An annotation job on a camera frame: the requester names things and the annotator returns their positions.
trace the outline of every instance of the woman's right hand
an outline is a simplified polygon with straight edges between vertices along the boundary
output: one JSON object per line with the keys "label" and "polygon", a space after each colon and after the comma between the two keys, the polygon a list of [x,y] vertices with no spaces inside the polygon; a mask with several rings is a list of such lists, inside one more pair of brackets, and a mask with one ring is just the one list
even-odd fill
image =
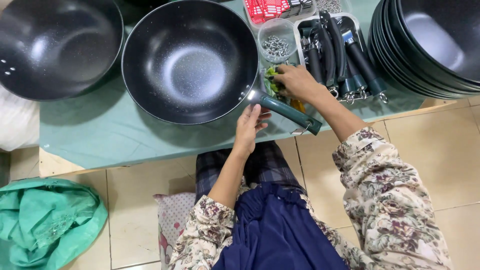
{"label": "woman's right hand", "polygon": [[283,96],[311,104],[319,95],[328,93],[328,89],[316,82],[302,65],[295,67],[282,64],[278,66],[278,73],[274,81],[285,85],[286,90],[280,92]]}

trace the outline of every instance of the plaid pants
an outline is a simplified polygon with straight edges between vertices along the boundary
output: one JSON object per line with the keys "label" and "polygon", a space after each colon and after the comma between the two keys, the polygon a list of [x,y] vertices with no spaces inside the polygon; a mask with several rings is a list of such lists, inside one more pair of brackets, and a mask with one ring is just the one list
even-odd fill
{"label": "plaid pants", "polygon": [[[232,149],[207,152],[197,156],[195,203],[208,195]],[[247,185],[251,183],[276,182],[286,189],[305,194],[304,188],[293,175],[282,151],[275,141],[257,143],[248,157],[243,171]]]}

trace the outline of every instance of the pillow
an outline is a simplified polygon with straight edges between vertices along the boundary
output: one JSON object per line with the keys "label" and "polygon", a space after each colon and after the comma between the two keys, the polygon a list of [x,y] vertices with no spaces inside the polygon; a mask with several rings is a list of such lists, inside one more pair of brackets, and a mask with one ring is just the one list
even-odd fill
{"label": "pillow", "polygon": [[158,245],[162,270],[167,270],[173,246],[183,233],[188,213],[195,206],[195,193],[156,194],[158,203]]}

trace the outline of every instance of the green plastic bag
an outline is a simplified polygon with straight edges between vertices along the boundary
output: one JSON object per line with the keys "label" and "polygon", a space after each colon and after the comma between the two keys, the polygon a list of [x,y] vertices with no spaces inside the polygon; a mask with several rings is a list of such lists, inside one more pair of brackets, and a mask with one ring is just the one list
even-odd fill
{"label": "green plastic bag", "polygon": [[98,193],[63,179],[0,188],[0,270],[57,270],[86,250],[107,220]]}

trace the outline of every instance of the floral shirt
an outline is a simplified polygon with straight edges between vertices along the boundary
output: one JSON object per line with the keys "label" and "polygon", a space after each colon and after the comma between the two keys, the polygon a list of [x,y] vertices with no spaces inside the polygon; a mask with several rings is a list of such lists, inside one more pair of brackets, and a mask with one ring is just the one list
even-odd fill
{"label": "floral shirt", "polygon": [[[344,207],[360,248],[318,219],[321,231],[350,269],[451,270],[444,236],[417,170],[373,128],[357,131],[333,153],[346,188]],[[241,187],[240,193],[249,190]],[[203,196],[189,213],[170,261],[171,269],[211,269],[232,243],[235,211]]]}

